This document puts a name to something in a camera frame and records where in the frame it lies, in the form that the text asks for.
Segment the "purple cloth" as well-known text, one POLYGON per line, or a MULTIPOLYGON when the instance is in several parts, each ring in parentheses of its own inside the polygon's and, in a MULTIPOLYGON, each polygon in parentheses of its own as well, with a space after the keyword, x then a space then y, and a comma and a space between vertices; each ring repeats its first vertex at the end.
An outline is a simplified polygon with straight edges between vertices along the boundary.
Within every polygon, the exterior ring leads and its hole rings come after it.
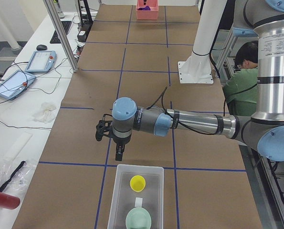
POLYGON ((145 7, 139 7, 137 10, 138 11, 151 11, 151 8, 149 6, 145 6, 145 7))

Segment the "yellow plastic cup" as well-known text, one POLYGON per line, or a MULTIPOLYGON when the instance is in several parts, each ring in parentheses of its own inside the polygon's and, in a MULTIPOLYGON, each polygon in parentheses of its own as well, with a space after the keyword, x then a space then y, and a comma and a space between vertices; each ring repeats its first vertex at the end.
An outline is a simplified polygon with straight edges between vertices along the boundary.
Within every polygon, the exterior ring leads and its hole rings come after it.
POLYGON ((135 192, 141 192, 146 187, 146 180, 141 175, 135 175, 130 179, 130 187, 135 192))

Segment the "green bowl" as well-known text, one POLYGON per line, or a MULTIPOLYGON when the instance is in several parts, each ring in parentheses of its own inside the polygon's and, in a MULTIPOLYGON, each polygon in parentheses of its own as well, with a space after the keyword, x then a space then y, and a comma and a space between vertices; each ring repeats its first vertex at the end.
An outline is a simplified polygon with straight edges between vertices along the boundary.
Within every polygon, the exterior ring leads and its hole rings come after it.
POLYGON ((149 212, 142 207, 131 209, 126 216, 127 229, 150 229, 151 224, 149 212))

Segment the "black computer box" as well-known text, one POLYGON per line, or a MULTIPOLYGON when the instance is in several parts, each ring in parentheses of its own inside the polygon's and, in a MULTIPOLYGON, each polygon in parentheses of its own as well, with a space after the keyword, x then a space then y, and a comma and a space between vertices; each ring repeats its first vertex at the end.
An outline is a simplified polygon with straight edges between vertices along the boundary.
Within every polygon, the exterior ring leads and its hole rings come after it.
POLYGON ((77 34, 77 39, 78 39, 79 42, 85 42, 86 39, 87 39, 86 31, 80 31, 80 32, 77 34))

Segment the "pink plastic tray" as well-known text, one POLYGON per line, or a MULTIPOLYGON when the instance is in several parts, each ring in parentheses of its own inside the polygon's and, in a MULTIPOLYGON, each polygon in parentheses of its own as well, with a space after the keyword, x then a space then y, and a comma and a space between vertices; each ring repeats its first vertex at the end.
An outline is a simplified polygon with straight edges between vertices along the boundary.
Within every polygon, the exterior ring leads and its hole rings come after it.
POLYGON ((137 0, 136 15, 138 20, 157 20, 158 0, 137 0))

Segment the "clear plastic bin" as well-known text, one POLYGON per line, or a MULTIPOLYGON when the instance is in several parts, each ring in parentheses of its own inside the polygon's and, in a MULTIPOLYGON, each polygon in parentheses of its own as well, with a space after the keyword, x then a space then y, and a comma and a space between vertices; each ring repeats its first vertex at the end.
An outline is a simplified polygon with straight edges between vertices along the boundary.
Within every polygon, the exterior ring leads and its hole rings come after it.
POLYGON ((151 229, 164 227, 164 169, 162 167, 120 164, 116 167, 116 177, 107 227, 126 229, 126 216, 133 208, 142 207, 151 216, 151 229), (130 187, 130 179, 141 175, 146 187, 135 192, 130 187))

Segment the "white crumpled tissue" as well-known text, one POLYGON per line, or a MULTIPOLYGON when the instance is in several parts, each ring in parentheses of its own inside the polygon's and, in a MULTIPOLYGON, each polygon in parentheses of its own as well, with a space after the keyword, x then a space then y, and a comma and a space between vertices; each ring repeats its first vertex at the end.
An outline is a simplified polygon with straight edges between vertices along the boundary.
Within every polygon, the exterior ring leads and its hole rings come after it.
POLYGON ((33 115, 33 120, 41 123, 50 123, 56 118, 55 109, 56 106, 54 103, 44 102, 40 110, 33 115))

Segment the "white foam strip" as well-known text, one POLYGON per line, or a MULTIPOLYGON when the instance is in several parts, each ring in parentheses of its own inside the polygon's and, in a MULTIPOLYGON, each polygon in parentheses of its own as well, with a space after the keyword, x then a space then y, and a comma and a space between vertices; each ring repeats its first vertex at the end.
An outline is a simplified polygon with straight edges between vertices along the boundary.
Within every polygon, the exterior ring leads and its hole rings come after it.
POLYGON ((14 160, 18 156, 18 154, 21 152, 21 150, 25 147, 25 145, 28 143, 31 137, 32 137, 31 133, 28 133, 28 132, 22 133, 17 138, 15 143, 8 149, 3 159, 6 161, 14 160))

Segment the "far teach pendant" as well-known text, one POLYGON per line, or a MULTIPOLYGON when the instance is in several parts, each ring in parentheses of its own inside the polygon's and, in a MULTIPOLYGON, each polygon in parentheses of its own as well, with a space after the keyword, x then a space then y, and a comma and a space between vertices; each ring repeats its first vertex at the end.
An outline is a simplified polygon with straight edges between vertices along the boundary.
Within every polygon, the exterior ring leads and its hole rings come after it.
POLYGON ((32 74, 47 73, 56 61, 55 51, 34 51, 25 71, 32 74))

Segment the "teach pendant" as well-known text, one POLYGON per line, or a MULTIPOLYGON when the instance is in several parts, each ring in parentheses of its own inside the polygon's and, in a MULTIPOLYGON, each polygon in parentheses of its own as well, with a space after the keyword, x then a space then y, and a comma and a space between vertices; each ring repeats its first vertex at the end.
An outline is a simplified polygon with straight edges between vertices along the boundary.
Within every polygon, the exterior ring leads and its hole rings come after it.
POLYGON ((25 71, 32 74, 47 73, 56 61, 55 51, 34 51, 25 71))
POLYGON ((0 83, 0 97, 6 100, 13 100, 19 97, 28 86, 34 83, 35 79, 36 76, 31 73, 15 71, 0 83))

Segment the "black computer mouse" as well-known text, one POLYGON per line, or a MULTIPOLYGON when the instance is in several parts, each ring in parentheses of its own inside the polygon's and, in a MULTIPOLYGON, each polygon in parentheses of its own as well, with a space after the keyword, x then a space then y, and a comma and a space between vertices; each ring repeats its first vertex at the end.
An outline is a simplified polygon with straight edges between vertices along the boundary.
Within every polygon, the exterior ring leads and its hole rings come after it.
POLYGON ((45 51, 45 50, 47 50, 47 46, 44 45, 44 44, 39 44, 39 45, 37 45, 36 50, 37 51, 45 51))

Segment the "near teach pendant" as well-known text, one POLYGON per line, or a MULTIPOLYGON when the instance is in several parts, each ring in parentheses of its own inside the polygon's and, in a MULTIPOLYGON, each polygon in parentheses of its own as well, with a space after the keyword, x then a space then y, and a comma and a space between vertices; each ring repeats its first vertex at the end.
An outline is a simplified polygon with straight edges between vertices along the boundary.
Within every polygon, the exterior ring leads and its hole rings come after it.
POLYGON ((31 73, 15 71, 0 83, 0 97, 6 100, 13 100, 19 97, 28 86, 34 83, 35 79, 36 76, 31 73))

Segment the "clear plastic bag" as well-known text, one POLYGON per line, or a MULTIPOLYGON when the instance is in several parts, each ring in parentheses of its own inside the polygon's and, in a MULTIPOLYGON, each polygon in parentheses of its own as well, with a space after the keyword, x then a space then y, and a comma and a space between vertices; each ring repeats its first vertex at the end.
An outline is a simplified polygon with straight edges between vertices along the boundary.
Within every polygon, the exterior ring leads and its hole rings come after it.
POLYGON ((26 191, 36 169, 32 160, 23 160, 19 163, 0 160, 0 192, 26 191))

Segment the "red cylinder bottle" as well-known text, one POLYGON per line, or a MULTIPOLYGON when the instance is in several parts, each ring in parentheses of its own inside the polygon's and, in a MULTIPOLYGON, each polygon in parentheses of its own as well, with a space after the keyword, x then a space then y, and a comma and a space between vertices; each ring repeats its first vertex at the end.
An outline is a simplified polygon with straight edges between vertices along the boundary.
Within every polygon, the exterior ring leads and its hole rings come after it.
POLYGON ((21 200, 18 197, 0 192, 0 208, 15 209, 20 205, 21 200))

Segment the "person in green shirt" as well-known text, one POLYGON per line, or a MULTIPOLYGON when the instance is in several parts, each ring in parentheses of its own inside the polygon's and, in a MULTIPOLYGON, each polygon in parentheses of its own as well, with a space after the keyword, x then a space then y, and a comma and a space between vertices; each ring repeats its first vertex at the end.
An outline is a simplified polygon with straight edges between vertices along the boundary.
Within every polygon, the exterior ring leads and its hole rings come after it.
POLYGON ((251 116, 256 112, 258 88, 258 41, 243 44, 237 51, 234 75, 223 86, 229 114, 251 116))

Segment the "white pedestal column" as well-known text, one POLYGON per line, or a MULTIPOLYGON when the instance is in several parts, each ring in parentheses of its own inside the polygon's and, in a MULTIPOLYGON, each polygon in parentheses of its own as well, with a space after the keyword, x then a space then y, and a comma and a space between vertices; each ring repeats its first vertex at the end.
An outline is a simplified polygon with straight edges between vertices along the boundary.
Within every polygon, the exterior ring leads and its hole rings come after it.
POLYGON ((210 52, 227 0, 206 0, 192 47, 191 56, 178 62, 181 84, 212 84, 210 52))

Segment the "aluminium frame post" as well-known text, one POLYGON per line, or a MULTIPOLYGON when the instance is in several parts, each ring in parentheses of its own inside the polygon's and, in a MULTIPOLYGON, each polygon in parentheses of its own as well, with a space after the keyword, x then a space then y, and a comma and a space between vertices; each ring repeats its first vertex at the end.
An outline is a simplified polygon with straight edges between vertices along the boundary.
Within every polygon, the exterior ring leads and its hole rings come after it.
POLYGON ((65 30, 62 26, 62 22, 58 16, 57 10, 53 4, 52 0, 43 0, 44 5, 47 9, 47 12, 52 20, 53 26, 57 32, 57 35, 61 41, 61 45, 63 47, 63 50, 66 54, 66 57, 71 65, 71 68, 73 70, 73 72, 77 72, 78 70, 78 64, 77 61, 74 57, 74 54, 72 52, 72 48, 70 46, 70 43, 68 41, 67 35, 65 33, 65 30))

